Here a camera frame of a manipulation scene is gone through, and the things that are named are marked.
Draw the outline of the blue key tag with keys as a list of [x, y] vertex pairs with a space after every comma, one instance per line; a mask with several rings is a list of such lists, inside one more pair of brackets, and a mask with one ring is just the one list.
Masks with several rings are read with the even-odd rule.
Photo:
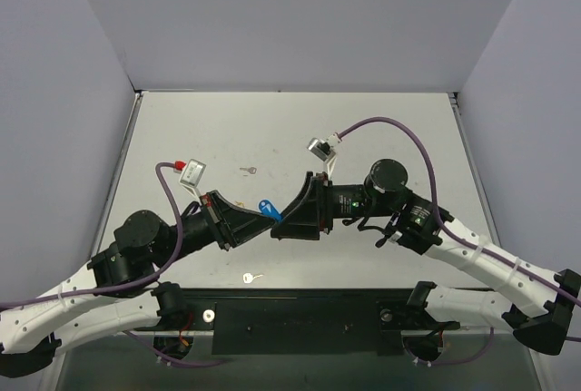
[[261, 200], [258, 203], [258, 209], [262, 215], [272, 218], [277, 222], [282, 221], [281, 213], [275, 208], [275, 206], [269, 200]]

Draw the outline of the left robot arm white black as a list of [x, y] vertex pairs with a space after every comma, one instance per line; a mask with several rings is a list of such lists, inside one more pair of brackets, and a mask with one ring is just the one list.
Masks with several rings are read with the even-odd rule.
[[132, 327], [181, 326], [188, 314], [175, 283], [154, 286], [174, 262], [216, 243], [232, 249], [281, 220], [267, 201], [257, 210], [217, 192], [191, 202], [173, 225], [149, 210], [132, 214], [113, 243], [41, 296], [1, 307], [1, 374], [28, 376], [86, 340]]

